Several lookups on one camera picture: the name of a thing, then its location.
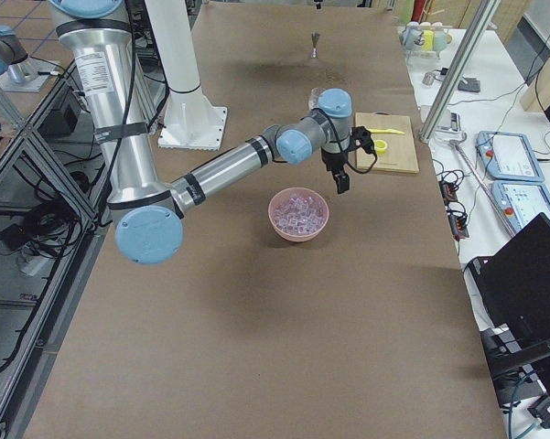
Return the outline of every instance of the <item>computer monitor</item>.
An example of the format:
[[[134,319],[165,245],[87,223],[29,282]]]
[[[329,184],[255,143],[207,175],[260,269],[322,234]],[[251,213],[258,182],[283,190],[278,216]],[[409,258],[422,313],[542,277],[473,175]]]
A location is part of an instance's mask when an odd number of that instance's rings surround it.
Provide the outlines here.
[[[506,323],[522,348],[550,338],[550,220],[537,215],[481,268],[492,323]],[[533,364],[550,396],[550,357]]]

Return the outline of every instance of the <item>white sticker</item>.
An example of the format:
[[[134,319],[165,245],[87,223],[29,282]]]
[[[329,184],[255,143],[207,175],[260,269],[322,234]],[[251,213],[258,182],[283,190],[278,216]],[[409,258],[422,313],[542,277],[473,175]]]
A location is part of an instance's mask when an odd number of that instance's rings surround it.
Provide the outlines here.
[[[75,62],[86,96],[113,91],[112,77],[104,52],[81,55]]]

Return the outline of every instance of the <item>bowl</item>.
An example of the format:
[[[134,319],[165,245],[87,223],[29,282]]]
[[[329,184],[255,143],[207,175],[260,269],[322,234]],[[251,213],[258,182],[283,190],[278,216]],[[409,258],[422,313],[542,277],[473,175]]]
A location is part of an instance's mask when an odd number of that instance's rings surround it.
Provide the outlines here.
[[[289,187],[268,203],[268,219],[276,233],[291,242],[312,240],[326,227],[329,207],[326,200],[306,187]]]

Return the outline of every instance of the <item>wooden cutting board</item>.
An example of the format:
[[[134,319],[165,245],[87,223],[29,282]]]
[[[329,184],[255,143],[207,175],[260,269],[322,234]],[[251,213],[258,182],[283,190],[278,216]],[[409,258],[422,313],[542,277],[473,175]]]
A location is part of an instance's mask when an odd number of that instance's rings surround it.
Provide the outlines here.
[[[355,125],[378,129],[394,128],[404,132],[404,134],[372,134],[372,140],[382,139],[388,144],[386,152],[378,155],[378,161],[374,165],[375,171],[406,172],[410,174],[419,172],[409,116],[357,112]],[[356,151],[356,167],[358,169],[367,169],[373,159],[373,155],[367,155],[361,149]]]

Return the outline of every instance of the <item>white desk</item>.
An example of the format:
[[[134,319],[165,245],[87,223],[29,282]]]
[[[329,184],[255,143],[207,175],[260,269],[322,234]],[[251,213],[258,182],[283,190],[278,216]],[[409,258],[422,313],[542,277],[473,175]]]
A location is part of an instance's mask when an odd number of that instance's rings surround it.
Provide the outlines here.
[[[453,59],[459,42],[463,38],[464,30],[454,29],[450,31],[453,36],[452,43],[441,53],[441,59],[435,56],[423,58],[416,54],[409,57],[407,67],[409,77],[415,89],[415,99],[417,104],[431,105],[437,96],[440,82],[435,81],[432,86],[426,86],[422,79],[426,72],[434,69],[448,67]],[[513,91],[523,83],[523,77],[514,66],[506,49],[502,45],[493,31],[487,31],[480,42],[480,45],[469,62],[464,76],[476,77],[481,81],[480,93],[468,93],[456,91],[451,99],[451,103],[458,101],[470,101],[477,99],[493,99],[503,93]],[[503,131],[509,133],[526,134],[533,148],[538,151],[546,152],[547,145],[544,142],[544,136],[550,130],[550,123],[546,120],[542,112],[528,113],[523,110],[519,100],[526,90],[526,85],[514,93],[503,96],[495,102],[468,102],[450,106],[452,112],[457,112],[461,116],[462,128],[468,134],[468,140],[462,144],[462,147],[470,159],[476,157],[476,136],[479,131]],[[504,124],[501,126],[504,114],[512,107]],[[445,134],[437,134],[429,143],[432,156],[439,160],[449,169],[463,169],[466,174],[469,169],[462,158],[456,153],[447,142],[437,140],[445,139]],[[550,133],[545,137],[550,147]],[[548,155],[539,155],[538,157],[550,158]],[[545,174],[545,184],[550,191],[550,163],[540,164]],[[484,166],[480,163],[477,166],[480,173],[484,174]],[[462,240],[459,246],[459,261],[465,265],[476,256],[493,255],[508,240],[502,225],[496,218],[494,210],[486,195],[481,189],[478,189],[478,182],[474,177],[466,177],[457,192],[458,199],[470,210],[474,199],[476,206],[471,214],[468,230],[469,239]],[[481,304],[480,295],[469,274],[466,275],[466,284],[474,306],[474,314],[480,330],[491,327],[491,322],[486,315]],[[534,418],[526,411],[532,400],[525,400],[517,407],[512,414],[512,435],[516,436],[529,426]],[[539,427],[529,434],[530,438],[550,439],[550,430],[543,430]]]

